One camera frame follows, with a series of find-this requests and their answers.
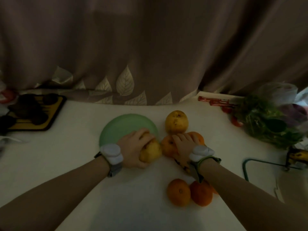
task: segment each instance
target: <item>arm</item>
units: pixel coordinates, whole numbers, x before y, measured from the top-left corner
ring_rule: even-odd
[[[145,168],[139,160],[141,148],[154,138],[143,128],[118,141],[123,167]],[[109,173],[100,156],[85,165],[47,181],[0,208],[0,230],[55,230],[83,198]]]
[[[187,166],[193,148],[200,144],[197,136],[173,135],[179,151],[174,157]],[[222,167],[213,159],[206,159],[199,173],[219,193],[221,198],[248,231],[307,230],[308,219],[292,207]]]

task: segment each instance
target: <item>plastic bag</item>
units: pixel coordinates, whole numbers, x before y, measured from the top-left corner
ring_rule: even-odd
[[[288,83],[265,84],[245,97],[233,115],[252,137],[288,149],[308,132],[307,111],[294,103],[297,91]]]

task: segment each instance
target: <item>brown curtain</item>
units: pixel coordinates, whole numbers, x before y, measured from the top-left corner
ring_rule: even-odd
[[[127,105],[308,85],[307,0],[0,0],[2,79]]]

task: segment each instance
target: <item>round green plate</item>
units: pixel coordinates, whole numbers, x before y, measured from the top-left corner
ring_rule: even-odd
[[[124,135],[140,128],[148,128],[150,133],[158,138],[156,125],[147,117],[139,114],[124,114],[111,120],[99,137],[99,146],[107,143],[117,143]]]

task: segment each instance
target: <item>leafy vegetable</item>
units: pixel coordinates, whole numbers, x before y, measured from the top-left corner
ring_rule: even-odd
[[[287,149],[302,141],[304,134],[296,128],[288,128],[281,121],[284,114],[271,102],[256,95],[248,95],[234,109],[234,116],[244,123],[247,132],[254,138]]]

